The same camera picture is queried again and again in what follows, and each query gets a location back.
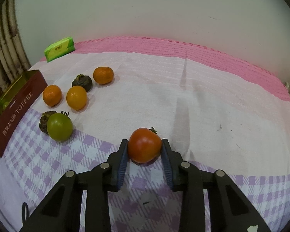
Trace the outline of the dark mangosteen back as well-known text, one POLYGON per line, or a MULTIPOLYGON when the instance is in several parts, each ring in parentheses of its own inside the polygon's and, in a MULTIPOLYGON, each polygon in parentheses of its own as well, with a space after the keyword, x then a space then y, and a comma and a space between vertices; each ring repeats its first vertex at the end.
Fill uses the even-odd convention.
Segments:
POLYGON ((93 87, 93 81, 92 79, 83 74, 79 74, 72 82, 72 87, 73 86, 81 86, 86 90, 86 92, 89 92, 91 88, 93 87))

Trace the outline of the small back orange mandarin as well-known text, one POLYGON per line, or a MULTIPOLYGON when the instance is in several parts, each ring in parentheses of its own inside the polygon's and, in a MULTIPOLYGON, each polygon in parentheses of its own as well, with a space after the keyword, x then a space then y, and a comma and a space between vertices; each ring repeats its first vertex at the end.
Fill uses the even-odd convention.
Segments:
POLYGON ((93 72, 93 79, 100 85, 112 82, 114 72, 110 67, 98 67, 93 72))

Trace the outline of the pink purple checked tablecloth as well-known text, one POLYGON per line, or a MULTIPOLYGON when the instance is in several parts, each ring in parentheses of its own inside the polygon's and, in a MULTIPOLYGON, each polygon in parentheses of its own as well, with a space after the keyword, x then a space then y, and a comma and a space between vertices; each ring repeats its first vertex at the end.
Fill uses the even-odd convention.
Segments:
POLYGON ((138 128, 154 128, 184 160, 224 170, 272 231, 290 219, 290 95, 272 73, 225 53, 166 39, 116 37, 77 43, 61 58, 37 62, 48 84, 66 94, 79 74, 114 70, 81 111, 66 101, 74 125, 58 143, 38 127, 48 110, 38 98, 0 157, 0 219, 22 226, 21 205, 34 210, 67 171, 104 162, 138 128))

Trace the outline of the large orange mandarin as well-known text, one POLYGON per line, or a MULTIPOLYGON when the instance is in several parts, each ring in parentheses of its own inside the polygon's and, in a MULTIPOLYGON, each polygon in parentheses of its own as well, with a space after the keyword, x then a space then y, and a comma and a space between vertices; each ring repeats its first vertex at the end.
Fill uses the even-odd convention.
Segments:
POLYGON ((53 107, 61 101, 62 91, 56 85, 49 85, 44 89, 42 98, 47 106, 53 107))

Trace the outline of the dark mangosteen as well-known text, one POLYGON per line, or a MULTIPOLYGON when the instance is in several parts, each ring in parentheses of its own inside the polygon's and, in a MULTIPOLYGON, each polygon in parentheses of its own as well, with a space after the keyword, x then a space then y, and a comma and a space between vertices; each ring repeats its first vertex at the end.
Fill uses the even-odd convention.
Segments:
POLYGON ((47 111, 47 112, 43 112, 41 115, 40 122, 39 122, 39 128, 46 135, 48 135, 48 131, 47 131, 48 120, 49 120, 50 116, 52 116, 55 113, 56 113, 56 111, 47 111))
POLYGON ((72 87, 73 86, 81 86, 86 90, 86 92, 89 92, 91 88, 93 87, 93 81, 92 79, 83 74, 79 74, 72 82, 72 87))

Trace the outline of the red tomato back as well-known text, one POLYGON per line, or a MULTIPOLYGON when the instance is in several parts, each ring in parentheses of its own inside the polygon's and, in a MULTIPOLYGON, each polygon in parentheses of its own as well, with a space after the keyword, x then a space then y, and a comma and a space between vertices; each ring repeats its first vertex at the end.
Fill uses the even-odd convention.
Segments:
POLYGON ((157 131, 151 128, 135 130, 128 141, 128 155, 138 164, 151 162, 160 155, 162 139, 157 131))

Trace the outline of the dark mangosteen front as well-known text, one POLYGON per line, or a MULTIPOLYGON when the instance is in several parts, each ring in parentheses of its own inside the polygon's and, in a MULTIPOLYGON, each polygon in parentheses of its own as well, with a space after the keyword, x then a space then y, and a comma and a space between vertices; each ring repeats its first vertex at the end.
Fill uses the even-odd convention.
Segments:
POLYGON ((43 112, 41 115, 40 122, 39 122, 39 128, 46 135, 48 135, 48 131, 47 131, 48 120, 49 120, 50 116, 52 116, 55 113, 56 113, 56 111, 47 111, 47 112, 43 112))

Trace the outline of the red gold toffee tin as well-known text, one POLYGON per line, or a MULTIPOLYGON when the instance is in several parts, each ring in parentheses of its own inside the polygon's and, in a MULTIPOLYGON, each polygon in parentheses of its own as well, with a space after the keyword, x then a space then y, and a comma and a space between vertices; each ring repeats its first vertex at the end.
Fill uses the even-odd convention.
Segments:
POLYGON ((18 123, 47 87, 39 70, 24 72, 0 100, 0 157, 18 123))

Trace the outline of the green tissue pack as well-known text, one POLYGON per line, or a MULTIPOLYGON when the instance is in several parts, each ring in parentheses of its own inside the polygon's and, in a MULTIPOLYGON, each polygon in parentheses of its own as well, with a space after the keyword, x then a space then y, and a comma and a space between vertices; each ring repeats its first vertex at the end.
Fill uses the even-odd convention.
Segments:
POLYGON ((66 37, 51 45, 44 50, 47 62, 51 62, 75 50, 74 40, 72 37, 66 37))

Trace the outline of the yellow-orange mandarin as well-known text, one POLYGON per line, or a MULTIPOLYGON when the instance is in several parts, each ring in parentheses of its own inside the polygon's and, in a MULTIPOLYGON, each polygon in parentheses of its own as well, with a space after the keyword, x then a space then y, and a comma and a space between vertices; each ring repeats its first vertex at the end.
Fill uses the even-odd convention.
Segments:
POLYGON ((79 85, 72 86, 66 94, 66 102, 73 110, 83 109, 87 103, 86 90, 79 85))

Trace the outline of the green tomato with stem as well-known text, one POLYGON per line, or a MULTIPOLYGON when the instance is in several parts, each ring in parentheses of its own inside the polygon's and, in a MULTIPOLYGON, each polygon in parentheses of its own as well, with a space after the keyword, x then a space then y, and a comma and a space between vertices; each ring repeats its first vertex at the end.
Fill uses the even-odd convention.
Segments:
POLYGON ((52 114, 46 127, 48 135, 59 142, 67 141, 73 133, 73 123, 65 111, 52 114))

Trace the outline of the beige patterned curtain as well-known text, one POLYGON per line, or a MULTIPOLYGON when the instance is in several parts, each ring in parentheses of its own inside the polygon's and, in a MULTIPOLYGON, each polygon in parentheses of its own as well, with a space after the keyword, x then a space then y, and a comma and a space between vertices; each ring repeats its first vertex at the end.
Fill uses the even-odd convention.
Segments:
POLYGON ((0 89, 5 92, 31 64, 24 51, 15 14, 15 0, 0 6, 0 89))

